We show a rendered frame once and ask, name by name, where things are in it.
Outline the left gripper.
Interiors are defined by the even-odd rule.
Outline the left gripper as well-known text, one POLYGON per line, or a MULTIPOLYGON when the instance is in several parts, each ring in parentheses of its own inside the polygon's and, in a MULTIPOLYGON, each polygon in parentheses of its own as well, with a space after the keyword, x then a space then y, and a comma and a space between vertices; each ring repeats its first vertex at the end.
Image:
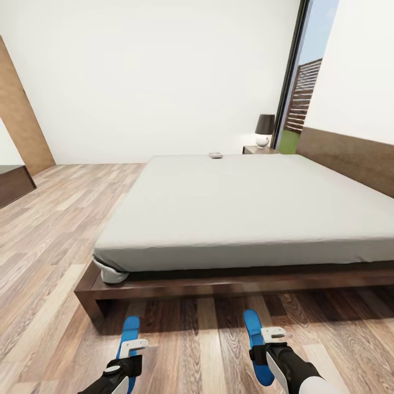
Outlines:
POLYGON ((125 364, 129 368, 129 378, 140 376, 142 373, 142 355, 135 355, 128 358, 115 359, 109 362, 108 367, 115 364, 125 364))

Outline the sandal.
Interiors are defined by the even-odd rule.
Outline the sandal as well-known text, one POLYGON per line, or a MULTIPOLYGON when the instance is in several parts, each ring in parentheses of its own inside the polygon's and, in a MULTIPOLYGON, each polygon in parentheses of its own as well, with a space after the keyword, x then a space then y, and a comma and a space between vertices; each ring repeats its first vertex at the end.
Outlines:
MULTIPOLYGON (((139 328, 140 328, 140 318, 138 316, 132 315, 125 320, 118 353, 115 359, 120 358, 120 349, 121 349, 121 344, 123 342, 133 341, 138 339, 139 328)), ((130 356, 135 356, 135 355, 137 355, 137 351, 130 352, 130 356)), ((131 391, 135 386, 135 382, 136 382, 136 377, 131 377, 129 379, 129 389, 127 394, 131 393, 131 391)))
MULTIPOLYGON (((261 334, 262 324, 260 323, 257 312, 253 309, 247 309, 244 311, 243 318, 250 338, 251 350, 255 345, 263 345, 264 339, 261 334)), ((258 366, 255 360, 252 360, 252 363, 258 381, 263 386, 270 386, 275 380, 275 376, 271 372, 268 364, 265 366, 258 366)))

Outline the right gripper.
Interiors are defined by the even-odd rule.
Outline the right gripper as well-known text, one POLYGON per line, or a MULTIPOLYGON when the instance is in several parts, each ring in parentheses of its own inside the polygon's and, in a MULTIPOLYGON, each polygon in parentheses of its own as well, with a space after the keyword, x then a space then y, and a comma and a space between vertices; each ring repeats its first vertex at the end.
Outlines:
POLYGON ((255 345, 252 347, 252 350, 249 350, 250 359, 255 360, 256 365, 265 366, 268 364, 266 357, 266 350, 269 347, 269 344, 263 345, 255 345))

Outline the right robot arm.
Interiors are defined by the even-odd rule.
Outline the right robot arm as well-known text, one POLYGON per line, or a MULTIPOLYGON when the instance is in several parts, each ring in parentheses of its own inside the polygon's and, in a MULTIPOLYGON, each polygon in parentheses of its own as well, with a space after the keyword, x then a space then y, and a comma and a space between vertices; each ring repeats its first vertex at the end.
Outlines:
POLYGON ((262 328, 263 345, 255 345, 249 350, 250 359, 256 365, 268 364, 271 372, 281 384, 286 394, 341 394, 320 376, 311 362, 304 362, 283 338, 286 331, 282 327, 262 328))

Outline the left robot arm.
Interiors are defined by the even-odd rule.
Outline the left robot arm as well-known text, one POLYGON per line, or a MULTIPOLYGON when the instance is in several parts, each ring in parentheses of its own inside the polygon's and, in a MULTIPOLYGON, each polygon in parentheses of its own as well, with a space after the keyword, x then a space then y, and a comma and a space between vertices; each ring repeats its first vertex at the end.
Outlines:
POLYGON ((77 394, 127 394, 129 379, 142 373, 142 355, 130 356, 130 352, 145 349, 147 345, 146 339, 123 342, 120 358, 111 360, 103 376, 77 394))

